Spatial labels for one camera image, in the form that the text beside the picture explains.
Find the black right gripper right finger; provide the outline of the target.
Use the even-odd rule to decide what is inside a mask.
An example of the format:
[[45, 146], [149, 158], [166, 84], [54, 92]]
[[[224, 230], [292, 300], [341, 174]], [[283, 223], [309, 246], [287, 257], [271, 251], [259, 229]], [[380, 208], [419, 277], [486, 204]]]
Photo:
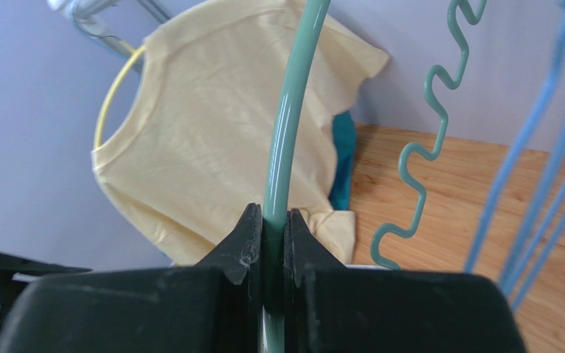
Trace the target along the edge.
[[298, 210], [284, 230], [286, 352], [525, 352], [514, 316], [488, 278], [350, 268]]

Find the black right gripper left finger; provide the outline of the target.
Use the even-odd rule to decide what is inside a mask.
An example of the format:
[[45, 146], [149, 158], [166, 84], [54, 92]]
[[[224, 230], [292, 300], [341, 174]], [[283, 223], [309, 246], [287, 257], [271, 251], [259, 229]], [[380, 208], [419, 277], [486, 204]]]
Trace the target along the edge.
[[0, 352], [260, 352], [262, 212], [248, 205], [196, 265], [36, 279]]

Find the green plastic hanger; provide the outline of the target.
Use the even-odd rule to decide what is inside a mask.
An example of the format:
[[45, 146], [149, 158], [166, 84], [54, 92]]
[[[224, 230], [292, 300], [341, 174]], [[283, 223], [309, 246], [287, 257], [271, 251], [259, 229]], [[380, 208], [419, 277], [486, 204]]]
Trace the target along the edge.
[[[299, 28], [291, 50], [282, 85], [277, 117], [271, 139], [269, 169], [264, 196], [264, 228], [261, 241], [261, 259], [264, 265], [265, 285], [265, 334], [269, 352], [285, 350], [285, 316], [280, 309], [283, 302], [283, 230], [288, 209], [291, 170], [294, 157], [297, 130], [310, 68], [318, 44], [321, 29], [326, 18], [329, 1], [307, 1]], [[413, 237], [419, 227], [427, 199], [425, 186], [415, 179], [408, 170], [408, 160], [412, 154], [418, 154], [427, 161], [434, 161], [440, 155], [449, 116], [444, 106], [433, 91], [433, 80], [439, 78], [446, 88], [455, 90], [461, 85], [466, 64], [469, 59], [469, 44], [457, 20], [462, 13], [468, 24], [480, 22], [486, 2], [480, 1], [477, 8], [470, 1], [451, 1], [447, 10], [449, 31], [461, 51], [457, 71], [450, 75], [445, 67], [433, 65], [424, 81], [424, 98], [427, 104], [438, 114], [439, 128], [432, 149], [426, 149], [420, 143], [408, 143], [401, 151], [398, 173], [401, 180], [417, 192], [416, 208], [411, 225], [404, 229], [396, 224], [385, 223], [374, 232], [370, 254], [373, 261], [386, 268], [396, 269], [398, 265], [380, 254], [380, 242], [387, 234], [400, 238]]]

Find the teal garment on hanger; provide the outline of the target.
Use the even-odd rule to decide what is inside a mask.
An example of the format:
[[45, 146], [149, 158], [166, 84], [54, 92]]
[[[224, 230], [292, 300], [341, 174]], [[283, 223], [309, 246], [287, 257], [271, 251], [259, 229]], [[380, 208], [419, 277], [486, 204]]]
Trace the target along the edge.
[[355, 122], [350, 111], [334, 117], [332, 134], [337, 153], [337, 166], [329, 200], [334, 210], [348, 210], [352, 194], [352, 174], [357, 146]]

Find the cream yellow t-shirt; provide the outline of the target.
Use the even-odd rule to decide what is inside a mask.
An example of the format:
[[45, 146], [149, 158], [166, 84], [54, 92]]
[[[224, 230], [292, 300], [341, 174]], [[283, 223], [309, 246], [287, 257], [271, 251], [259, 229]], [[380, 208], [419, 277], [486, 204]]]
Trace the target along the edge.
[[[193, 265], [261, 203], [285, 69], [303, 1], [205, 1], [145, 39], [129, 115], [93, 150], [96, 180], [119, 212], [178, 265]], [[288, 206], [339, 261], [355, 247], [352, 211], [329, 196], [334, 118], [389, 54], [327, 17], [310, 68]]]

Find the yellow plastic hanger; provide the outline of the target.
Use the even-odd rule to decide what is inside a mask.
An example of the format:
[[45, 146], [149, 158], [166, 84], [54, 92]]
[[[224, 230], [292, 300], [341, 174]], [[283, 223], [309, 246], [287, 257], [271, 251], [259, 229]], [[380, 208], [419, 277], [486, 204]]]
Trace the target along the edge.
[[107, 120], [108, 113], [110, 111], [111, 104], [113, 103], [113, 99], [120, 88], [122, 82], [124, 81], [126, 75], [131, 71], [134, 67], [136, 62], [143, 56], [146, 50], [145, 45], [141, 45], [138, 48], [132, 48], [130, 51], [130, 57], [127, 61], [123, 64], [120, 71], [117, 73], [115, 79], [113, 80], [111, 86], [107, 91], [107, 95], [105, 96], [102, 105], [99, 110], [98, 117], [96, 119], [96, 126], [93, 135], [93, 150], [97, 150], [102, 145], [102, 138], [104, 132], [104, 125]]

